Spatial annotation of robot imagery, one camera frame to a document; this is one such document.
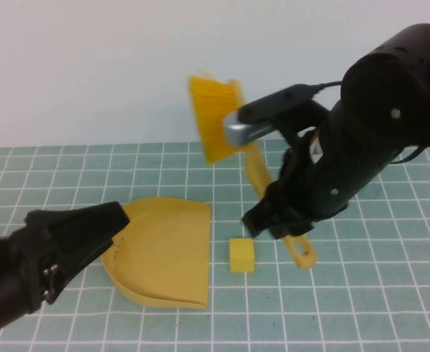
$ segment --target cutting mat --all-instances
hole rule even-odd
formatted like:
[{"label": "cutting mat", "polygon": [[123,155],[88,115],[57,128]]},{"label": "cutting mat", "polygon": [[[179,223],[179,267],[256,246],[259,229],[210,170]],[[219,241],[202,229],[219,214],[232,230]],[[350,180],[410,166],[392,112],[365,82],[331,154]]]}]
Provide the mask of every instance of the cutting mat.
[{"label": "cutting mat", "polygon": [[[285,144],[260,145],[276,175]],[[207,167],[198,143],[0,149],[0,234],[38,208],[161,195],[213,209],[207,312],[132,304],[97,260],[57,303],[0,331],[0,352],[430,351],[430,151],[318,224],[311,271],[262,234],[255,272],[230,272],[228,240],[247,235],[239,219],[257,200],[241,165]]]}]

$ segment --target yellow handle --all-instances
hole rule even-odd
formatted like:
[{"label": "yellow handle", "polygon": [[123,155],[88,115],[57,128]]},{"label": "yellow handle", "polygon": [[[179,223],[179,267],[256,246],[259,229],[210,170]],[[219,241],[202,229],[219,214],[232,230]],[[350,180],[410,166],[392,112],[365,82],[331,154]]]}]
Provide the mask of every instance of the yellow handle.
[{"label": "yellow handle", "polygon": [[[238,106],[244,105],[243,92],[241,85],[237,80],[230,80],[230,85],[233,88],[233,92],[236,98],[236,104]],[[246,170],[249,181],[252,184],[256,194],[259,198],[264,197],[267,186],[273,182],[271,175],[262,159],[258,145],[253,142],[249,144],[248,148],[244,152],[246,161],[244,169]],[[285,245],[288,253],[292,260],[301,269],[312,268],[316,263],[316,252],[311,242],[309,242],[306,234],[300,236],[286,235],[283,238],[283,244]]]}]

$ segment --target brush bristles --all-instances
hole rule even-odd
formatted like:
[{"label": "brush bristles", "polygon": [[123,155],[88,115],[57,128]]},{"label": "brush bristles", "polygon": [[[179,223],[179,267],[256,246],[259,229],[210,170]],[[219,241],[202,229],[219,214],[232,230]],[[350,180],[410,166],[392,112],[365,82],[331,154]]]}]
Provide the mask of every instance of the brush bristles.
[{"label": "brush bristles", "polygon": [[239,108],[239,97],[233,86],[211,79],[191,77],[189,90],[207,163],[215,164],[245,149],[231,147],[225,141],[223,132],[223,119]]}]

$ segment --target screw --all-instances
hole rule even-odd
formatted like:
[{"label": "screw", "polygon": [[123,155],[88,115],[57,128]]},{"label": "screw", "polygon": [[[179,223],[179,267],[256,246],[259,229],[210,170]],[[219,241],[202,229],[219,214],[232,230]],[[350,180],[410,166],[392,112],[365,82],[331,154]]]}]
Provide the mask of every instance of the screw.
[{"label": "screw", "polygon": [[401,119],[401,110],[391,109],[391,117],[395,120]]}]

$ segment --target silver metal part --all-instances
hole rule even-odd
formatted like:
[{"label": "silver metal part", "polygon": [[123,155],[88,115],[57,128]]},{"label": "silver metal part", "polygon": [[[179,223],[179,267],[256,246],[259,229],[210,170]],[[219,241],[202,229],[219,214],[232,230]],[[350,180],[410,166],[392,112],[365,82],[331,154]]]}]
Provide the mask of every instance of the silver metal part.
[{"label": "silver metal part", "polygon": [[238,112],[229,113],[223,120],[225,139],[233,147],[241,147],[275,131],[269,122],[246,125],[238,121]]},{"label": "silver metal part", "polygon": [[401,119],[401,110],[391,109],[391,117],[395,120]]}]

